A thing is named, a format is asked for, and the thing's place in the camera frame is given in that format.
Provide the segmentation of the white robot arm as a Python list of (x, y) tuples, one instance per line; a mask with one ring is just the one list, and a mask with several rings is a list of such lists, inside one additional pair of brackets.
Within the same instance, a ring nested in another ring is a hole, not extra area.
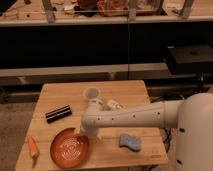
[(82, 134), (96, 137), (100, 128), (107, 127), (176, 128), (175, 171), (213, 169), (212, 93), (111, 111), (102, 110), (100, 102), (89, 101), (81, 118)]

